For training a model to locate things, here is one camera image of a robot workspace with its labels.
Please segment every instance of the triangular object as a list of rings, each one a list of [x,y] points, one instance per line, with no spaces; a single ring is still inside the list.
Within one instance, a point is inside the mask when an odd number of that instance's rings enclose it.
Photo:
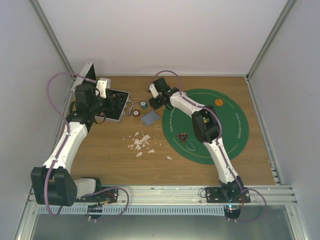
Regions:
[[[185,144],[188,137],[188,133],[178,134],[177,137]]]

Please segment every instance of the glass panel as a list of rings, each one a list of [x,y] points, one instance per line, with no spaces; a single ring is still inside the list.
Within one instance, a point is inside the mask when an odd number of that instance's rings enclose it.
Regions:
[[[254,218],[263,206],[244,206],[241,218]],[[269,206],[252,223],[228,222],[221,216],[124,215],[110,222],[88,222],[84,215],[38,216],[33,240],[274,240],[294,239],[284,206]]]

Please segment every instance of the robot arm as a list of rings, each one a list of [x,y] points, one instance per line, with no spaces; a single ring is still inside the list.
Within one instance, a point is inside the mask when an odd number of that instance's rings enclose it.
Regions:
[[[55,147],[53,153],[42,167],[34,167],[31,172],[31,181],[34,195],[38,204],[45,203],[44,185],[49,166],[56,160],[51,171],[48,183],[48,202],[50,205],[72,206],[76,200],[86,194],[96,191],[97,179],[81,178],[73,180],[70,176],[71,166],[80,144],[90,131],[95,121],[95,115],[100,114],[107,107],[106,88],[109,79],[100,79],[96,85],[83,82],[75,87],[75,108],[66,117],[67,126]],[[56,158],[60,146],[61,152]]]
[[[176,87],[170,88],[163,77],[155,80],[149,86],[149,91],[153,96],[153,98],[149,99],[149,103],[154,109],[158,109],[163,105],[170,105],[180,109],[192,118],[194,135],[208,149],[217,168],[223,195],[227,201],[231,201],[238,196],[241,193],[241,189],[237,181],[243,188],[242,180],[229,160],[222,137],[217,139],[220,133],[217,120],[206,110],[210,109],[216,113],[214,107],[212,105],[204,106],[193,101],[187,97],[185,92],[180,92]]]
[[[180,95],[179,92],[174,93],[170,97],[170,103],[174,108],[180,109],[186,115],[188,115],[190,118],[193,118],[193,115],[194,115],[194,118],[195,118],[195,115],[198,115],[199,116],[199,120],[201,122],[204,121],[202,115],[198,114],[198,113],[201,113],[201,111],[204,111],[204,110],[202,108],[200,108],[200,107],[195,106],[195,105],[198,105],[198,106],[204,106],[204,105],[203,104],[199,104],[199,103],[193,101],[192,99],[190,99],[189,97],[187,97],[185,92],[182,92],[182,96]],[[234,175],[238,176],[237,172],[232,167],[232,164],[231,164],[231,162],[229,160],[229,157],[228,157],[228,155],[226,153],[222,137],[220,137],[218,139],[218,143],[221,146],[221,148],[223,150],[223,154],[226,156],[227,163],[230,166],[231,170],[233,171]],[[214,165],[216,166],[218,174],[219,174],[220,182],[222,182],[224,184],[228,184],[229,182],[234,181],[235,179],[231,175],[231,173],[230,173],[230,171],[229,171],[229,169],[228,169],[228,167],[227,167],[227,165],[225,163],[225,160],[223,158],[223,155],[222,155],[221,151],[219,150],[217,142],[216,141],[212,141],[212,143],[209,143],[209,142],[205,142],[204,141],[203,144],[208,149],[208,151],[209,151],[209,153],[210,153],[210,155],[211,155],[211,157],[213,159]]]

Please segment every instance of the white panel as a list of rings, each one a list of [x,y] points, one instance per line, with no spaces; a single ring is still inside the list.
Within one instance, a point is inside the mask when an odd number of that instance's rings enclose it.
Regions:
[[[75,71],[243,75],[286,0],[39,2]]]
[[[297,1],[252,77],[285,184],[319,239],[320,2]]]
[[[0,8],[0,239],[14,239],[31,187],[53,146],[57,114],[46,98],[49,78],[65,71],[27,0],[3,0]],[[61,108],[70,78],[52,84]]]

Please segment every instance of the wooden table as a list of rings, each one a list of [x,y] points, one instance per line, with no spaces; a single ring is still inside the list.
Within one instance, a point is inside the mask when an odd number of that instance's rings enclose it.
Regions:
[[[151,110],[141,109],[139,103],[148,101],[151,93],[146,89],[149,76],[108,76],[111,88],[130,92],[130,99],[140,110],[140,117],[124,116],[121,123],[94,124],[83,140],[72,164],[71,175],[99,177],[103,184],[113,185],[219,185],[217,169],[188,160],[168,144],[162,120],[145,126],[141,117]],[[178,87],[173,76],[165,77],[171,87]],[[232,165],[245,185],[274,185],[270,162],[265,149],[257,116],[250,93],[243,77],[181,77],[183,90],[206,88],[221,92],[244,111],[249,123],[249,139],[242,153],[233,159]],[[156,110],[162,116],[164,107]],[[128,147],[133,144],[135,133],[149,135],[148,142],[154,153],[142,148],[137,151]]]

